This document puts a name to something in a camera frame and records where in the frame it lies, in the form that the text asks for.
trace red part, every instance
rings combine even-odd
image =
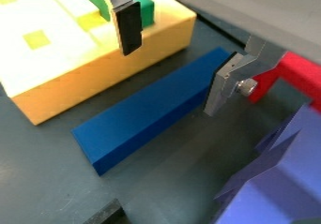
[[[293,52],[286,53],[273,70],[254,77],[258,85],[249,96],[250,101],[257,102],[261,99],[278,78],[312,98],[310,105],[321,111],[321,67]]]

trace dark gray table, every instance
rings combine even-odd
[[[253,146],[306,100],[278,83],[257,105],[201,107],[99,177],[71,129],[217,46],[240,48],[197,22],[190,47],[35,127],[0,88],[0,222],[83,223],[118,198],[137,224],[207,223],[213,196],[254,158]]]

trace silver bracket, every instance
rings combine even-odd
[[[205,113],[213,116],[233,93],[250,95],[256,88],[253,76],[273,69],[286,50],[252,35],[246,44],[248,54],[231,55],[226,65],[217,71],[205,107]]]

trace blue block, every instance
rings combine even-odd
[[[99,175],[203,103],[211,74],[229,56],[213,50],[72,130]]]

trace purple block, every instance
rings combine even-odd
[[[297,113],[289,117],[281,126],[262,139],[257,144],[256,150],[262,153],[270,151],[285,139],[288,139],[298,130],[309,128],[310,125],[321,127],[321,116],[314,109],[304,105]]]
[[[321,116],[305,106],[274,133],[262,155],[218,193],[222,208],[213,223],[321,217]]]

